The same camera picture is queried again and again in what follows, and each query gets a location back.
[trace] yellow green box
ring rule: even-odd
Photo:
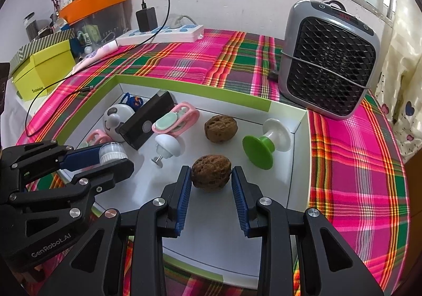
[[[29,101],[43,88],[65,77],[74,65],[69,40],[66,40],[31,55],[13,72],[12,80],[22,99]],[[40,96],[48,95],[56,86],[44,90]]]

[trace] power strip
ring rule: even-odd
[[[118,46],[138,45],[150,36],[155,34],[159,28],[150,32],[140,32],[139,30],[130,30],[119,36],[116,41]],[[159,42],[195,42],[202,39],[204,35],[203,25],[185,25],[180,28],[170,28],[165,26],[153,39],[147,41],[147,44]]]

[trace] white round toy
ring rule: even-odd
[[[106,134],[115,142],[123,142],[120,127],[135,113],[127,104],[115,104],[103,115],[103,125]]]

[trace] plaid tablecloth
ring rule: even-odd
[[[267,80],[269,69],[281,58],[283,41],[244,32],[207,30],[192,44],[149,44],[127,51],[67,80],[32,119],[29,132],[50,116],[63,98],[81,86],[99,87],[120,73],[182,80],[211,85],[280,101],[276,83]],[[54,138],[89,96],[76,94],[64,102],[44,130],[31,141]],[[312,145],[310,206],[317,207],[334,224],[370,269],[386,295],[398,281],[407,247],[409,199],[404,167],[390,126],[368,94],[355,114],[345,121],[309,112]],[[23,134],[18,144],[29,142]],[[31,188],[56,188],[57,176],[42,179]],[[129,294],[128,249],[125,295]],[[44,265],[47,274],[62,255]],[[246,296],[244,290],[211,282],[166,264],[169,296]],[[295,293],[300,294],[295,270]],[[29,286],[35,294],[39,285]]]

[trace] portable fan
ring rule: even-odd
[[[296,3],[287,21],[279,89],[291,101],[336,120],[350,117],[374,77],[379,39],[329,4]]]

